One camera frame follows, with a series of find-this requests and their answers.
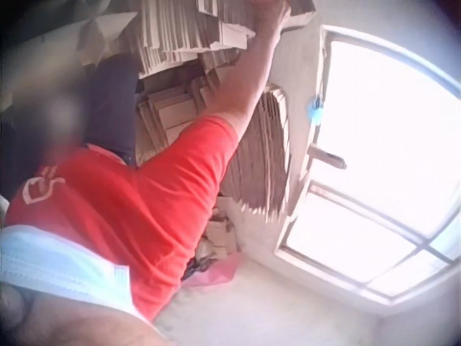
red t-shirt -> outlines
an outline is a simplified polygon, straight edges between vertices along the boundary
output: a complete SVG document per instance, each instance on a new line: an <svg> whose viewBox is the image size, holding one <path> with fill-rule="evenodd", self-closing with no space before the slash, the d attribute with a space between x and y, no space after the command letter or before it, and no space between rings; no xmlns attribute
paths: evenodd
<svg viewBox="0 0 461 346"><path fill-rule="evenodd" d="M79 149L25 183L6 224L38 227L128 265L133 302L152 319L194 256L237 145L234 129L208 116L137 170Z"/></svg>

window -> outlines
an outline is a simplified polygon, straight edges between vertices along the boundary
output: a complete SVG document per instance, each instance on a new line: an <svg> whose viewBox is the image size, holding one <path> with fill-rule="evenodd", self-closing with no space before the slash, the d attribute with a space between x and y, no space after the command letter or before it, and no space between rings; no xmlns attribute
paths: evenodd
<svg viewBox="0 0 461 346"><path fill-rule="evenodd" d="M347 168L310 158L281 248L392 301L460 261L461 101L414 61L327 47L314 142Z"/></svg>

wall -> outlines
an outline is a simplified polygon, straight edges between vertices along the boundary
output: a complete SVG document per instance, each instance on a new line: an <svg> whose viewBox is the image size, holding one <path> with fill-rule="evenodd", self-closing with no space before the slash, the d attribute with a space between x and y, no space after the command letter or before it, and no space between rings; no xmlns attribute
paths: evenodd
<svg viewBox="0 0 461 346"><path fill-rule="evenodd" d="M461 37L434 4L426 0L314 0L318 13L302 30L286 32L277 47L270 81L287 93L290 117L293 188L301 173L308 145L309 122L306 106L315 95L322 25L344 27L377 36L399 45L438 66L461 81ZM229 214L236 224L245 253L309 289L339 301L381 312L376 304L358 299L324 281L308 275L274 255L284 226L280 220L265 218L231 205Z"/></svg>
<svg viewBox="0 0 461 346"><path fill-rule="evenodd" d="M244 259L228 284L181 290L154 324L188 346L371 346L376 319Z"/></svg>
<svg viewBox="0 0 461 346"><path fill-rule="evenodd" d="M380 321L377 346L453 346L461 334L460 289Z"/></svg>

man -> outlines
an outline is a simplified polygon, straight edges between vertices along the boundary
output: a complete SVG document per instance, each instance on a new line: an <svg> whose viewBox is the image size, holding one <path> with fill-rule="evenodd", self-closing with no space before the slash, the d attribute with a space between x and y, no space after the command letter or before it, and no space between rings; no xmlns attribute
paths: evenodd
<svg viewBox="0 0 461 346"><path fill-rule="evenodd" d="M99 66L86 147L40 169L6 216L1 317L18 345L165 345L148 321L194 256L290 13L286 0L253 4L256 37L212 104L139 169L136 68L126 56Z"/></svg>

blue object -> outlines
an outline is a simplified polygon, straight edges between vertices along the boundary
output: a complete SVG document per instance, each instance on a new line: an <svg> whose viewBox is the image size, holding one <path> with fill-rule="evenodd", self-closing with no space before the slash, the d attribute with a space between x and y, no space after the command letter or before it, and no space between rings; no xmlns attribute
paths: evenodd
<svg viewBox="0 0 461 346"><path fill-rule="evenodd" d="M320 104L320 100L316 97L314 100L309 102L308 105L308 117L312 125L320 125L323 117L323 107Z"/></svg>

